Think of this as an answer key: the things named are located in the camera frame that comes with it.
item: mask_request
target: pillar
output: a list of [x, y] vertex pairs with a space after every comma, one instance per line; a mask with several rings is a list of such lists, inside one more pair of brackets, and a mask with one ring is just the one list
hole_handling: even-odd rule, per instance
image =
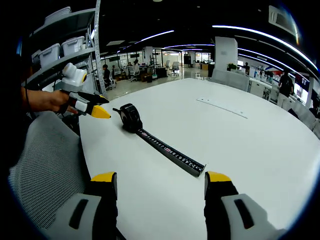
[[226, 71], [227, 65], [233, 63], [238, 65], [238, 43], [234, 38], [215, 37], [214, 68]]
[[191, 64], [195, 64], [195, 61], [196, 61], [196, 58], [195, 58], [195, 56], [196, 56], [196, 53], [194, 52], [194, 51], [189, 51], [189, 55], [190, 55], [190, 57], [191, 57]]
[[152, 46], [145, 46], [142, 48], [142, 59], [143, 62], [147, 65], [150, 65], [150, 57], [151, 57], [151, 61], [153, 58], [153, 49]]

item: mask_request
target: person's arm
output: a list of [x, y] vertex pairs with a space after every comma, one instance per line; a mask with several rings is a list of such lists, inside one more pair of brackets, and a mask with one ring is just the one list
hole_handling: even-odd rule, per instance
[[[53, 111], [58, 112], [60, 107], [66, 104], [69, 100], [69, 95], [60, 90], [54, 92], [48, 91], [33, 91], [27, 90], [21, 87], [21, 95], [22, 95], [22, 109], [26, 112], [30, 111], [30, 108], [33, 112], [42, 112], [42, 111]], [[77, 114], [78, 112], [68, 106], [67, 111]]]
[[294, 84], [293, 82], [291, 82], [291, 89], [290, 89], [290, 94], [292, 94], [294, 92]]
[[281, 87], [282, 81], [283, 81], [283, 77], [280, 78], [280, 81], [279, 81], [279, 84], [278, 84], [279, 87]]

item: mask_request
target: white table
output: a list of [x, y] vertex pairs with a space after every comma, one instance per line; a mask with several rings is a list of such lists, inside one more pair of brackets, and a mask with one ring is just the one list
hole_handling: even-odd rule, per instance
[[[248, 118], [197, 101], [212, 98]], [[103, 107], [111, 119], [79, 119], [91, 177], [117, 172], [117, 227], [131, 240], [207, 239], [204, 174], [196, 178], [122, 129], [112, 108], [132, 103], [143, 128], [205, 171], [229, 176], [268, 214], [289, 228], [313, 189], [320, 141], [298, 119], [250, 93], [186, 78], [119, 97]]]

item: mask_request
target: white robot part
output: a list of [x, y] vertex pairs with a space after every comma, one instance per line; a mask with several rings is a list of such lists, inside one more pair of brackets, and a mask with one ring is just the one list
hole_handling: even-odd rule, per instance
[[62, 70], [64, 77], [62, 82], [75, 87], [80, 87], [84, 84], [87, 78], [87, 71], [82, 69], [77, 69], [71, 62], [69, 62]]

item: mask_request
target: plastic bin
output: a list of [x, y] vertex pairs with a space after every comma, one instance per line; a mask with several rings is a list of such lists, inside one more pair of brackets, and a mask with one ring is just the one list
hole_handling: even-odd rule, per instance
[[40, 64], [40, 57], [41, 50], [36, 51], [34, 54], [31, 55], [32, 63], [33, 64]]
[[84, 44], [85, 37], [79, 36], [71, 38], [61, 44], [63, 48], [63, 54], [65, 56], [73, 54], [81, 50], [81, 45]]
[[62, 8], [58, 11], [55, 11], [54, 13], [51, 13], [49, 16], [46, 16], [44, 19], [44, 24], [50, 24], [54, 22], [57, 18], [60, 18], [63, 15], [68, 15], [71, 13], [71, 8], [69, 6]]
[[46, 50], [43, 50], [39, 54], [41, 67], [43, 68], [53, 63], [54, 61], [58, 60], [60, 57], [60, 52], [61, 52], [61, 46], [59, 43], [56, 43], [51, 47], [48, 47]]

